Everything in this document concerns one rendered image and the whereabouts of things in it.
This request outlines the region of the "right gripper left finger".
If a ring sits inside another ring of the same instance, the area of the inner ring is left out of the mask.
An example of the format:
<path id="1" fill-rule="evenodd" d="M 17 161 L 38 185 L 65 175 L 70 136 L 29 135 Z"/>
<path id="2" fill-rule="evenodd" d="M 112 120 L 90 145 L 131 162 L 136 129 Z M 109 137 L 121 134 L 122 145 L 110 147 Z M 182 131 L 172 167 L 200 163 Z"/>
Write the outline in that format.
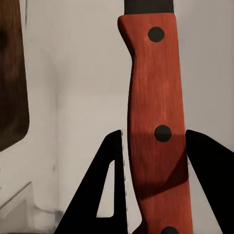
<path id="1" fill-rule="evenodd" d="M 114 215 L 97 217 L 113 160 Z M 121 130 L 105 137 L 54 234 L 128 234 Z"/>

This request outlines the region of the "cutting board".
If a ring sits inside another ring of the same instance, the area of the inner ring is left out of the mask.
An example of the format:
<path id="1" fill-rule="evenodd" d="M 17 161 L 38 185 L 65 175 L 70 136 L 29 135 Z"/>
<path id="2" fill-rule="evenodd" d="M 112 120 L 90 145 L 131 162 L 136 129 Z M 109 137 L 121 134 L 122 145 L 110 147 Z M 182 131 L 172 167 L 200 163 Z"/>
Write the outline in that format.
<path id="1" fill-rule="evenodd" d="M 29 122 L 20 0 L 0 0 L 0 152 L 26 137 Z"/>

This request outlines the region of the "parer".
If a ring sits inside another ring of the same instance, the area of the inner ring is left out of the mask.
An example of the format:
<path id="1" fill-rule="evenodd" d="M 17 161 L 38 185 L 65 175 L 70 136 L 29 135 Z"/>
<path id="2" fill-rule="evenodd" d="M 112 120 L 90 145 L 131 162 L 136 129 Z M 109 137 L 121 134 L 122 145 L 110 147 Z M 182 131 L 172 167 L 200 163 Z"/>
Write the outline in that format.
<path id="1" fill-rule="evenodd" d="M 193 234 L 173 0 L 124 0 L 117 26 L 132 70 L 127 144 L 142 222 L 132 234 Z"/>

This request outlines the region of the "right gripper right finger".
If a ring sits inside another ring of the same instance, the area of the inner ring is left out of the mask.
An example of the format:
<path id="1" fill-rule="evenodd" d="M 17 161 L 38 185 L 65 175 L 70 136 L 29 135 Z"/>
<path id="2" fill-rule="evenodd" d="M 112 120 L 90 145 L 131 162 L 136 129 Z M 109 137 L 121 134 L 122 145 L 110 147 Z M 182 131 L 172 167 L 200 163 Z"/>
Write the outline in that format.
<path id="1" fill-rule="evenodd" d="M 187 156 L 223 234 L 234 234 L 234 152 L 211 137 L 186 134 Z"/>

